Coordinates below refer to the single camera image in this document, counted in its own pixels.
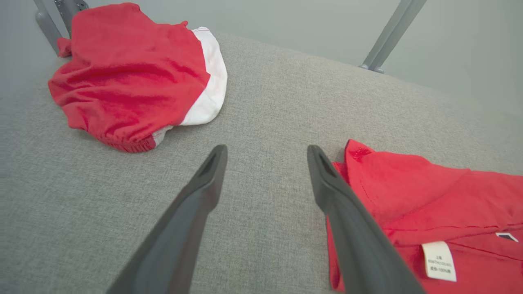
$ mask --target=care label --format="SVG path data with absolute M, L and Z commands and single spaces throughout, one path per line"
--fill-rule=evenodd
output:
M 456 269 L 447 243 L 443 241 L 422 244 L 425 253 L 425 271 L 433 279 L 456 281 Z

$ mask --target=garment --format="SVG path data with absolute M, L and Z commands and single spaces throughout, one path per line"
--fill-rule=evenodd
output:
M 74 16 L 72 55 L 49 80 L 71 128 L 127 152 L 155 148 L 167 130 L 214 119 L 227 71 L 207 28 L 156 24 L 136 4 L 86 9 Z
M 333 165 L 427 293 L 523 293 L 523 176 L 443 167 L 354 140 Z M 327 238 L 331 286 L 344 292 L 328 220 Z M 427 277 L 421 244 L 435 241 L 448 244 L 457 282 Z

